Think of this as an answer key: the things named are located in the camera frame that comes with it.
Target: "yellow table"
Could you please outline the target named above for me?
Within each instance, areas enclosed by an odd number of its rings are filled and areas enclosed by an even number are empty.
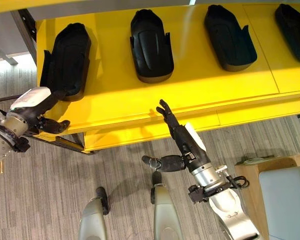
[[[218,63],[203,25],[208,6],[152,8],[170,32],[174,60],[172,76],[157,84],[143,83],[135,73],[129,37],[136,9],[37,22],[38,82],[44,50],[52,50],[68,24],[83,23],[92,41],[84,98],[59,102],[45,115],[70,120],[59,135],[84,132],[85,152],[167,137],[168,128],[155,111],[161,98],[199,130],[299,114],[300,63],[275,23],[279,4],[223,4],[241,27],[249,25],[258,55],[239,72],[227,72]],[[300,11],[300,5],[292,6]],[[42,132],[37,137],[54,141],[56,136]]]

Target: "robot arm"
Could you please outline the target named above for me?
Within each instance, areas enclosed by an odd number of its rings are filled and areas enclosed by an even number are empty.
[[[68,120],[59,123],[43,114],[64,96],[63,92],[52,94],[48,87],[35,87],[20,96],[8,113],[0,111],[0,160],[11,151],[25,152],[30,147],[22,137],[29,129],[38,133],[38,129],[52,134],[63,132],[70,124]]]
[[[209,202],[217,214],[220,226],[230,240],[263,239],[252,221],[243,212],[239,196],[232,189],[241,189],[249,185],[245,177],[232,178],[227,166],[214,168],[206,153],[206,147],[191,124],[180,125],[168,104],[160,100],[156,110],[163,115],[170,134],[175,140],[181,156],[170,155],[162,158],[143,156],[142,160],[159,172],[174,172],[188,168],[196,185],[189,188],[189,196],[194,203]]]

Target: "gray carpet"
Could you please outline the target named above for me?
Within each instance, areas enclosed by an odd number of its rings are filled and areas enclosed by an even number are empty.
[[[0,70],[0,97],[35,86],[33,69]],[[7,108],[9,103],[1,103]],[[300,153],[300,119],[296,116],[205,131],[199,134],[216,165],[234,164],[243,156],[287,156]],[[111,211],[105,217],[110,240],[153,240],[154,206],[151,173],[144,154],[179,154],[171,138],[113,147],[87,156],[30,140],[26,153],[5,159],[0,175],[0,240],[74,240],[81,212],[95,189],[104,186]],[[187,240],[224,240],[208,204],[193,205],[187,171],[164,173]]]

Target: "cable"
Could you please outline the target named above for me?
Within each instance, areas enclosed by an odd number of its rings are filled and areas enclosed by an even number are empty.
[[[233,186],[230,187],[231,189],[237,189],[238,187],[239,187],[239,189],[245,189],[250,186],[250,182],[248,179],[246,179],[245,176],[236,176],[233,178],[233,180],[236,184],[235,185],[232,184]]]

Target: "prosthetic foot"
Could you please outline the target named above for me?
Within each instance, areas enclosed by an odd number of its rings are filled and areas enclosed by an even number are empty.
[[[106,190],[100,186],[82,212],[78,240],[107,240],[104,215],[109,211]]]
[[[184,240],[176,208],[161,173],[152,174],[151,203],[154,204],[154,240]]]

